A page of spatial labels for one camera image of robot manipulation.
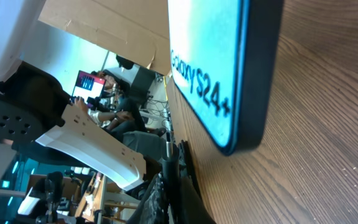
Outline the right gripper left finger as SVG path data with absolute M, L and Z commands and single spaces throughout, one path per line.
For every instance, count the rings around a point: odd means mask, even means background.
M 163 175 L 154 176 L 139 206 L 127 224 L 167 224 L 168 199 L 164 190 Z

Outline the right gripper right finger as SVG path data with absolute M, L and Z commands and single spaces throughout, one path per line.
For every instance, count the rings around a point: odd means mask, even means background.
M 188 224 L 216 224 L 208 213 L 201 197 L 195 174 L 195 166 L 187 141 L 181 141 L 179 148 L 183 153 L 186 168 L 181 171 L 181 217 Z

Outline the Galaxy smartphone teal screen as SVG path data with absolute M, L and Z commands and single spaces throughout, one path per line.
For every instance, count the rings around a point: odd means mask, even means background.
M 283 0 L 169 0 L 173 80 L 217 149 L 264 135 Z

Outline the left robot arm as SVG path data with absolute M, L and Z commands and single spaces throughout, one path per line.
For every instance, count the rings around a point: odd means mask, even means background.
M 43 6 L 43 1 L 0 1 L 0 135 L 64 152 L 132 190 L 145 181 L 143 155 L 73 106 L 55 77 L 20 58 Z

